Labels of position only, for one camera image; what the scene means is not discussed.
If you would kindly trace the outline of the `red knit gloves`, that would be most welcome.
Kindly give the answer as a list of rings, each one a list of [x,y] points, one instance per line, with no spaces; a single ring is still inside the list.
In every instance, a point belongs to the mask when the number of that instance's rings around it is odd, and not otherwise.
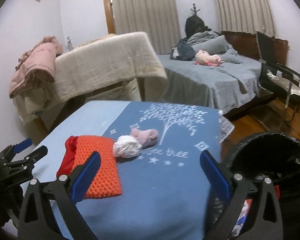
[[[78,137],[71,136],[65,142],[65,154],[61,165],[56,173],[56,178],[61,175],[69,175],[75,162]]]

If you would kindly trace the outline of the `white tissue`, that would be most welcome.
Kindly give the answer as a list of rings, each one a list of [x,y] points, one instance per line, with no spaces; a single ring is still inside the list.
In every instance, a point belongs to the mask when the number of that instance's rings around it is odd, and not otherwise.
[[[142,145],[131,135],[122,135],[113,144],[113,155],[116,158],[134,158],[141,150]]]

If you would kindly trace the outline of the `pink sock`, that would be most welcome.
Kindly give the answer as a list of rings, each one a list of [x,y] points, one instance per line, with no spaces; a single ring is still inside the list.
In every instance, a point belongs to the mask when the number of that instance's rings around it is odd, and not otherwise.
[[[134,128],[131,130],[130,136],[134,137],[143,148],[146,148],[157,143],[159,132],[156,129],[147,129],[143,131]]]

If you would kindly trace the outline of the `black bin with liner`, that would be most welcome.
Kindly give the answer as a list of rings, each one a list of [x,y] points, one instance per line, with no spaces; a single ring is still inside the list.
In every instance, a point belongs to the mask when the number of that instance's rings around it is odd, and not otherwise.
[[[250,181],[270,178],[280,190],[283,239],[300,239],[300,141],[283,133],[257,133],[240,141],[220,163]],[[212,190],[207,204],[206,234],[225,204]]]

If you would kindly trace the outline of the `grey quilted pad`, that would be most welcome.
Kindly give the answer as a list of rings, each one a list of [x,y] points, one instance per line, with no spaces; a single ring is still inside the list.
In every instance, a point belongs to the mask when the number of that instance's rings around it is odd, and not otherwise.
[[[228,137],[230,137],[231,133],[234,131],[235,126],[232,122],[230,122],[226,117],[221,115],[219,117],[219,124],[221,128],[220,135],[220,143],[224,142]]]

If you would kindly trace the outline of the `silver seat cushion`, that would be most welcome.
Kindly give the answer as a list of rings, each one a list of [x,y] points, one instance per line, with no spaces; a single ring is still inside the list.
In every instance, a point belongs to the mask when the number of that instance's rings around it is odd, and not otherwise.
[[[278,88],[282,97],[287,97],[290,94],[289,102],[298,104],[300,102],[300,87],[293,82],[274,75],[270,70],[267,70],[266,79],[274,88]]]

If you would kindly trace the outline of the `black office chair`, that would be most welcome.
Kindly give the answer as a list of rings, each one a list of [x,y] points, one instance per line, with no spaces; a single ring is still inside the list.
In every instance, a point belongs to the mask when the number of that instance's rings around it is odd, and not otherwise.
[[[261,62],[258,84],[262,89],[284,100],[281,118],[289,124],[300,109],[300,74],[278,63],[271,37],[257,31],[256,42]]]

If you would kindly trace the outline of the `bed with grey sheet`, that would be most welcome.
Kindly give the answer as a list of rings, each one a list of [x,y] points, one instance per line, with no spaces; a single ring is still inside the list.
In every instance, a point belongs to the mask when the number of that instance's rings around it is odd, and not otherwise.
[[[164,102],[198,105],[228,113],[247,103],[263,102],[273,94],[258,84],[261,63],[238,55],[240,64],[221,67],[196,65],[193,61],[170,59],[159,55],[167,74]]]

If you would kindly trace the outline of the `pink plush toy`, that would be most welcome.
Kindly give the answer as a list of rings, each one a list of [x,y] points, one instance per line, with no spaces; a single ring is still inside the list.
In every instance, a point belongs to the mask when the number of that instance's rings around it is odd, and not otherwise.
[[[218,67],[224,63],[223,59],[217,55],[210,55],[207,51],[200,50],[194,57],[194,63],[202,66]]]

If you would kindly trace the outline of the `grey duvet pile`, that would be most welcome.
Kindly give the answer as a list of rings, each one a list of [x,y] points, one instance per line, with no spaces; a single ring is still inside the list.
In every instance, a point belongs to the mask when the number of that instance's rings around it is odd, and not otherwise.
[[[217,54],[224,62],[241,64],[238,52],[228,43],[224,35],[218,35],[214,31],[195,33],[186,43],[197,53],[207,51],[210,55]]]

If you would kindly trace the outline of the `dark grey garment on bed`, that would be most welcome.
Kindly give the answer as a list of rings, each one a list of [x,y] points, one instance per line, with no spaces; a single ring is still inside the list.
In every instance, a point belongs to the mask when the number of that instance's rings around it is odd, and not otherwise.
[[[172,47],[170,53],[170,59],[180,61],[192,61],[195,57],[196,52],[187,43],[186,38],[182,38],[178,43]]]

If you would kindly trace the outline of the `left beige curtain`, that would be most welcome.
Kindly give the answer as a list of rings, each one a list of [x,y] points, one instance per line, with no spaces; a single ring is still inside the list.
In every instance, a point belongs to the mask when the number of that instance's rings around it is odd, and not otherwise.
[[[117,35],[146,32],[159,55],[181,39],[176,0],[113,0],[113,14]]]

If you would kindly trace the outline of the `beige curtain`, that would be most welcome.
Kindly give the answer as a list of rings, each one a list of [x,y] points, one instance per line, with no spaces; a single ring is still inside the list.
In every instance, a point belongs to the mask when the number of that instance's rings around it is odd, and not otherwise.
[[[275,36],[275,23],[268,0],[215,0],[221,31]]]
[[[113,0],[113,14],[117,35],[146,32],[159,55],[181,39],[176,0]]]

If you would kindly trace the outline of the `coat stand with black coat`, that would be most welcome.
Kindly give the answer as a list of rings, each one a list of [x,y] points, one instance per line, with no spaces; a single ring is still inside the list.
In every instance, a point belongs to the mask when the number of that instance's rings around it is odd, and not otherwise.
[[[211,31],[211,28],[206,26],[204,21],[197,15],[199,9],[196,8],[195,3],[193,3],[193,7],[191,11],[192,11],[192,16],[188,17],[185,23],[186,38],[190,38],[196,33]]]

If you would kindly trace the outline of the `right beige curtain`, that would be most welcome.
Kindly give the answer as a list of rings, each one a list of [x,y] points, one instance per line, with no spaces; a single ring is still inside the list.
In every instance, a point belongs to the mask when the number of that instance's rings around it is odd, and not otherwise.
[[[221,31],[275,36],[275,23],[268,0],[215,0]]]

